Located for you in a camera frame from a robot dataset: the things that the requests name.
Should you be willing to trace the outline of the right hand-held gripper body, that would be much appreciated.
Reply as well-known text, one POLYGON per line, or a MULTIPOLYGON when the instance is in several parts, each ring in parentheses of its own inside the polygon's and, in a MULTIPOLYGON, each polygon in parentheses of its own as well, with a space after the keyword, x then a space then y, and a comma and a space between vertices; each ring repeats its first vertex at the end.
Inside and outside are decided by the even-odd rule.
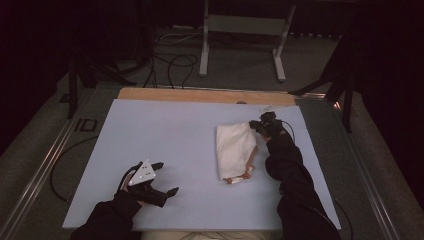
POLYGON ((284 130, 282 121, 276 117, 274 111, 264 112, 260 116, 260 121, 263 123, 265 132, 259 132, 265 136, 271 136, 272 134, 279 133, 281 130, 284 130))

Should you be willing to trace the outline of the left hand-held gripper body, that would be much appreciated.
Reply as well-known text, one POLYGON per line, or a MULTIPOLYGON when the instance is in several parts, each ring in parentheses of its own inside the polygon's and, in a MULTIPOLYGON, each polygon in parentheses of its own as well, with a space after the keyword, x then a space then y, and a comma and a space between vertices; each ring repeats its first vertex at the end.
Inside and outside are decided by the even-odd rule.
POLYGON ((135 167, 135 173, 128 182, 128 190, 137 200, 145 203, 163 207, 166 203, 166 193, 155 190, 151 184, 156 177, 149 161, 140 162, 135 167))

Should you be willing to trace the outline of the white metal stand frame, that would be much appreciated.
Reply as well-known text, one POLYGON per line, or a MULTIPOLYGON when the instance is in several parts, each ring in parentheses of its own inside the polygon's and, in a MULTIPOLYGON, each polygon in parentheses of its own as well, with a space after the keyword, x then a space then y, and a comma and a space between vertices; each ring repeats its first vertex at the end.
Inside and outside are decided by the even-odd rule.
POLYGON ((290 26, 296 10, 292 4, 288 8, 284 19, 271 19, 245 16, 225 16, 209 13, 209 0, 204 0, 202 51, 200 56, 199 75, 205 77, 208 74, 209 60, 209 33, 225 32, 240 34, 258 34, 279 36, 279 45, 272 50, 272 58, 275 66, 277 80, 280 83, 286 81, 286 74, 282 62, 282 52, 289 35, 290 26))

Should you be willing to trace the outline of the person's right hand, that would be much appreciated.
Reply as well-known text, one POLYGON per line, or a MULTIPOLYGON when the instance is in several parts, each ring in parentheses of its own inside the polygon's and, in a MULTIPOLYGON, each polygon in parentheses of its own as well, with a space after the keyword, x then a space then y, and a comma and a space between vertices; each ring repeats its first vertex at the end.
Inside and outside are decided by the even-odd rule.
POLYGON ((275 134, 272 134, 271 136, 262 136, 265 142, 268 142, 271 139, 278 139, 278 138, 289 139, 290 137, 291 137, 290 134, 288 134, 286 130, 281 130, 278 134, 275 133, 275 134))

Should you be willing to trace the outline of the cream baby bodysuit brown trim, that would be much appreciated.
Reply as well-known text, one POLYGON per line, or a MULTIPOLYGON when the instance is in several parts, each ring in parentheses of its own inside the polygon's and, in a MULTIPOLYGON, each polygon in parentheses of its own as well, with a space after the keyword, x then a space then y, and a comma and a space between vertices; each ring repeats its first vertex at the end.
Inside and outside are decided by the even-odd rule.
POLYGON ((248 122, 219 125, 216 130, 216 155, 219 179, 236 184, 249 179, 257 153, 255 131, 248 122))

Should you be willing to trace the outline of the aluminium rail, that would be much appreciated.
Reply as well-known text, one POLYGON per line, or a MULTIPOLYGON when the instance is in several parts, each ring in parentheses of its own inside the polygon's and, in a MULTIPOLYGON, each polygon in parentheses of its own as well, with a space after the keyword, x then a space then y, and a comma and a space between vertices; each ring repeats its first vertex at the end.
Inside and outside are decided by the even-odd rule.
POLYGON ((0 156, 0 240, 12 240, 76 126, 54 97, 0 156))
POLYGON ((343 136, 347 141, 348 148, 350 149, 353 155, 353 165, 356 169, 357 175, 364 188, 371 209, 376 217, 376 220, 380 226, 385 240, 399 240, 398 231, 393 224, 393 221, 387 211, 387 208, 382 200, 380 193, 378 192, 378 189, 373 179, 371 178, 368 169, 366 168, 362 155, 352 135, 347 132, 341 121, 342 109, 340 104, 338 102, 331 103, 331 107, 333 114, 336 118, 338 127, 341 129, 343 136))

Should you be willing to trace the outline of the light blue mat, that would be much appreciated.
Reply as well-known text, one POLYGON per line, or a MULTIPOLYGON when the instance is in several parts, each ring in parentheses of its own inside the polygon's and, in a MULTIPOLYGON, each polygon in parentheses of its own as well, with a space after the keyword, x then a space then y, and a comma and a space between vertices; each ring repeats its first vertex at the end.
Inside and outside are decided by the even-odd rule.
POLYGON ((265 111, 274 111, 293 130, 325 212, 337 223, 339 219, 299 107, 117 99, 77 187, 64 227, 84 224, 98 202, 113 196, 124 173, 148 160, 164 163, 152 183, 155 189, 179 190, 164 207, 142 208, 134 218, 135 229, 280 229, 276 212, 279 184, 264 168, 268 155, 264 143, 258 145, 250 179, 229 185, 219 179, 217 169, 217 126, 256 120, 265 111))

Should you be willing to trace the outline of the person's left hand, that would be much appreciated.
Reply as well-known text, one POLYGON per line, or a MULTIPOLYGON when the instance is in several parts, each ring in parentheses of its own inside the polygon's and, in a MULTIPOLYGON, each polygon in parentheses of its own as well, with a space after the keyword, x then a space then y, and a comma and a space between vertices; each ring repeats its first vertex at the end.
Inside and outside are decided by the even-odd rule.
POLYGON ((131 198, 131 199, 133 199, 133 200, 135 200, 141 207, 143 207, 144 205, 145 205, 145 202, 143 202, 143 201, 140 201, 140 200, 137 200, 136 198, 135 198, 135 196, 134 195, 132 195, 130 192, 129 192, 129 190, 128 190, 128 187, 127 186, 124 186, 124 187, 122 187, 120 190, 118 190, 117 191, 117 193, 116 193, 116 196, 118 196, 118 197, 129 197, 129 198, 131 198))

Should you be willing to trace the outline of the black tripod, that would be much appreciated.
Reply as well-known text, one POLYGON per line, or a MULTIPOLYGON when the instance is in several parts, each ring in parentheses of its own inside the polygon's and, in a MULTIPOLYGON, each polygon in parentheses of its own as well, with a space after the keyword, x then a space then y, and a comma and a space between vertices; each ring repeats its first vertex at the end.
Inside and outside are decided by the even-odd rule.
POLYGON ((81 80, 85 88, 95 88, 98 83, 94 76, 95 70, 124 86, 135 86, 134 82, 124 79, 91 57, 74 52, 68 61, 68 119, 71 119, 78 109, 78 80, 81 80))
POLYGON ((355 55, 349 50, 350 44, 351 41, 349 37, 346 34, 342 35, 330 59, 325 65, 321 76, 316 81, 300 89, 290 91, 291 95, 301 96, 320 86, 330 83, 330 87, 325 93, 324 99, 327 102, 336 103, 341 96, 344 96, 342 124, 348 133, 352 132, 350 117, 354 87, 354 73, 351 63, 356 61, 355 55))

